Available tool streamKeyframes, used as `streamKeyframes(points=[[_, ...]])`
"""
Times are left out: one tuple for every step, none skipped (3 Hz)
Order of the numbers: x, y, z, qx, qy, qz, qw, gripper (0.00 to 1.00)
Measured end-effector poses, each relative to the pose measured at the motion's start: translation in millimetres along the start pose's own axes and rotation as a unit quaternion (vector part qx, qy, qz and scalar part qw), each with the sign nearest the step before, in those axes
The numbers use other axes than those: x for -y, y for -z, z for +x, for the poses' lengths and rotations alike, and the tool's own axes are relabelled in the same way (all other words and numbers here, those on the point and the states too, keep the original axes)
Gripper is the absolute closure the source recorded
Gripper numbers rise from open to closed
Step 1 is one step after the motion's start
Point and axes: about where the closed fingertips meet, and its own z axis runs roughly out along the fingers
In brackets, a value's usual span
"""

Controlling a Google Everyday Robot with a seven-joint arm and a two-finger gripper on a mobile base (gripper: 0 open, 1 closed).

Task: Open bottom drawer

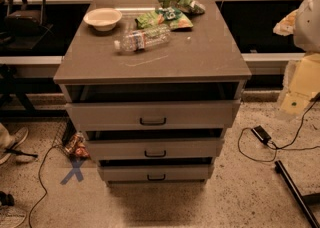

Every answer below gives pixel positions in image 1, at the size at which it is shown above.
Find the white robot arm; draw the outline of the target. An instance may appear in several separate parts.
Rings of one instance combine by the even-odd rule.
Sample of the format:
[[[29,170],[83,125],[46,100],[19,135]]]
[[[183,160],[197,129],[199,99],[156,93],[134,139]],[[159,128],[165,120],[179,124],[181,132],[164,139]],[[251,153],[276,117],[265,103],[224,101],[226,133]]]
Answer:
[[[275,34],[293,35],[294,44],[305,51],[295,64],[280,109],[290,115],[304,111],[320,93],[320,0],[304,0],[273,28]]]

